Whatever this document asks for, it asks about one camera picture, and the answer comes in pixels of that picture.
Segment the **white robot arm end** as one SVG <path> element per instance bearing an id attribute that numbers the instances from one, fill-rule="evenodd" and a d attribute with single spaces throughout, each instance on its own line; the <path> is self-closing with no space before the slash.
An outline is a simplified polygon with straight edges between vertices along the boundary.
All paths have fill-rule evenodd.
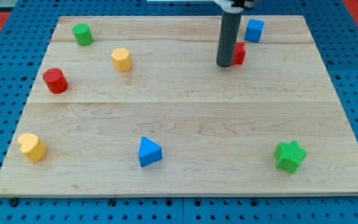
<path id="1" fill-rule="evenodd" d="M 254 8 L 260 0 L 213 0 L 221 9 L 230 14 L 238 14 L 244 9 Z"/>

